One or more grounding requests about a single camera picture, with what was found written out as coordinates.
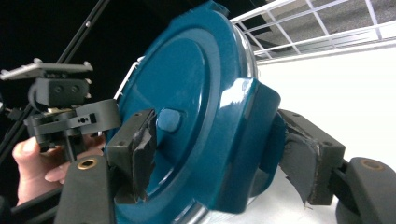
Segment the finger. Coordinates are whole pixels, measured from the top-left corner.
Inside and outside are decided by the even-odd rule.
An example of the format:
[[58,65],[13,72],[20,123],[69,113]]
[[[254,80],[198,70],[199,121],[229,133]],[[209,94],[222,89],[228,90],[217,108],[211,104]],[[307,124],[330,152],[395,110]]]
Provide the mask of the finger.
[[[79,155],[77,155],[78,159],[87,157],[87,156],[92,156],[92,155],[103,155],[103,151],[101,149],[93,149],[89,151],[85,151]],[[54,181],[60,181],[66,177],[67,169],[70,166],[70,162],[66,162],[50,171],[47,172],[45,175],[45,179],[49,182],[54,182]]]
[[23,178],[33,178],[42,172],[40,146],[34,137],[18,143],[12,151],[12,156]]
[[83,138],[84,138],[85,147],[88,150],[97,149],[97,148],[102,149],[106,143],[106,138],[104,135],[91,137],[86,134],[83,136]]

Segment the human hand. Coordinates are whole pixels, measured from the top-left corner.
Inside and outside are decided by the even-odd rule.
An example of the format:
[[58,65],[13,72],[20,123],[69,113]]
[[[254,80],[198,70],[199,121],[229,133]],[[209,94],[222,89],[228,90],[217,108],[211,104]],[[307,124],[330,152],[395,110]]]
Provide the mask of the human hand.
[[[79,154],[78,159],[91,155],[103,155],[102,148],[105,141],[103,136],[84,135],[87,151]],[[64,150],[61,147],[40,153],[40,146],[34,137],[18,143],[12,151],[12,156],[20,172],[18,205],[59,188],[64,183],[70,165],[70,162],[65,162]]]

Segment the wire shelf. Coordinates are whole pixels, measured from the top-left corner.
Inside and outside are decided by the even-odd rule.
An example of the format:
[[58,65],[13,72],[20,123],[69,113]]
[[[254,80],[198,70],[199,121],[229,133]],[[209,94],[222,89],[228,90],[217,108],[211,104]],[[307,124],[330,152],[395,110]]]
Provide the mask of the wire shelf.
[[[262,24],[247,22],[255,17]],[[231,22],[247,36],[256,60],[271,62],[395,40],[396,2],[275,0]]]

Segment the white surface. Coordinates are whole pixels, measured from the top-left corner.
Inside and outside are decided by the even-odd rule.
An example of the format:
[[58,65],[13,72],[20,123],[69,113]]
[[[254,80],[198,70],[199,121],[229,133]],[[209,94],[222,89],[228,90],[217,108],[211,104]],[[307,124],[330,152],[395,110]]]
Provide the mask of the white surface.
[[[299,113],[346,146],[345,159],[368,157],[396,170],[396,48],[260,67],[260,80]],[[248,210],[215,213],[207,223],[336,223],[332,206],[304,207],[282,172]]]

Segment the blue lid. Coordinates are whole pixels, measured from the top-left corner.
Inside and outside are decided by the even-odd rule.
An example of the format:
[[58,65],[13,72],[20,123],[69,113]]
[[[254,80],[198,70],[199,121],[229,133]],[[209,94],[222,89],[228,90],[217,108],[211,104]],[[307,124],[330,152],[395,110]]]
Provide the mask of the blue lid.
[[249,77],[256,68],[225,12],[208,2],[173,20],[125,86],[123,122],[154,108],[158,148],[148,201],[116,204],[119,223],[244,211],[280,98]]

